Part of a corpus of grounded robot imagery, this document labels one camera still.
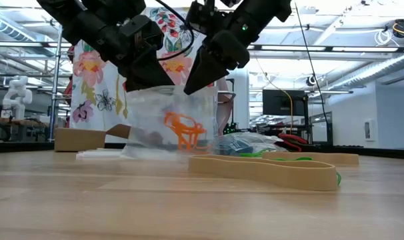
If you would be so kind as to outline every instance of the cardboard box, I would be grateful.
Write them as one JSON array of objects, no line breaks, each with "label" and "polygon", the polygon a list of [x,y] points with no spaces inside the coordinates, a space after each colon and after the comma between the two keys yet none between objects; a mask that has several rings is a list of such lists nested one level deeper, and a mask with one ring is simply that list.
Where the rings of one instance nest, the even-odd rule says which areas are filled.
[{"label": "cardboard box", "polygon": [[118,124],[107,131],[58,128],[55,130],[55,151],[87,151],[104,148],[106,135],[128,139],[130,126]]}]

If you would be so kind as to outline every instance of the monitor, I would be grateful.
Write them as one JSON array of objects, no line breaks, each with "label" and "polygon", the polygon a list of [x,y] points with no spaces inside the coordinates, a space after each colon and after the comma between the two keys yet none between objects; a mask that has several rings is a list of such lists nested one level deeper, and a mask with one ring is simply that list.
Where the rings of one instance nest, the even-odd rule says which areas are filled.
[{"label": "monitor", "polygon": [[[304,116],[304,101],[306,93],[304,91],[287,91],[293,100],[293,115]],[[263,89],[263,114],[264,115],[291,115],[291,102],[286,94],[281,90]]]}]

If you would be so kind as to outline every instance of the white figure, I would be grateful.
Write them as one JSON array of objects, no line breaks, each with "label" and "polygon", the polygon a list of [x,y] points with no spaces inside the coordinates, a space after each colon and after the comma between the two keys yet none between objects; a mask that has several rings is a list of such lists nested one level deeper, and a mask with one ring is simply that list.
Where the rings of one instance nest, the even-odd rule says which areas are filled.
[{"label": "white figure", "polygon": [[28,77],[26,76],[15,76],[14,80],[9,82],[8,92],[2,101],[2,117],[9,118],[10,116],[14,116],[16,120],[24,119],[24,104],[30,104],[33,98],[32,92],[26,89],[27,80]]}]

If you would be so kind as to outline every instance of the green cord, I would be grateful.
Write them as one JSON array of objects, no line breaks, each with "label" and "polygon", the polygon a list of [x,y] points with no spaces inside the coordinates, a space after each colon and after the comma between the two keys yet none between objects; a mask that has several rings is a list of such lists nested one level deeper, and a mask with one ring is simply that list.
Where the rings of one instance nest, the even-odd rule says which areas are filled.
[{"label": "green cord", "polygon": [[341,183],[341,175],[339,172],[337,172],[337,185],[340,186]]},{"label": "green cord", "polygon": [[[241,157],[261,157],[262,154],[267,151],[267,150],[262,150],[258,153],[241,153]],[[312,161],[311,157],[300,157],[295,160],[289,160],[289,159],[273,159],[274,161]],[[341,175],[339,172],[337,172],[337,185],[340,186],[341,183]]]},{"label": "green cord", "polygon": [[264,149],[258,153],[240,153],[239,156],[241,156],[241,157],[262,157],[263,153],[265,151],[268,151],[268,149]]}]

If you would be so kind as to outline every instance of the floral shirt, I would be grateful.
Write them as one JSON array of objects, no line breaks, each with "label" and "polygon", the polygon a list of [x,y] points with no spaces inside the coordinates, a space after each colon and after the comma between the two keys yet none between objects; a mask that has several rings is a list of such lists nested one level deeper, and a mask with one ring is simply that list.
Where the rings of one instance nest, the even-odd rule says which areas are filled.
[{"label": "floral shirt", "polygon": [[[184,9],[176,9],[185,18]],[[184,24],[164,8],[147,8],[145,14],[156,21],[165,34],[164,46],[157,52],[166,57],[186,48],[191,41]],[[195,42],[186,53],[160,62],[176,85],[185,85],[196,52],[204,35],[195,32]],[[117,124],[127,124],[130,110],[125,92],[126,79],[116,66],[103,62],[98,52],[83,41],[75,46],[73,61],[73,86],[70,127],[79,129],[108,130]],[[107,136],[107,142],[123,142],[124,139]]]}]

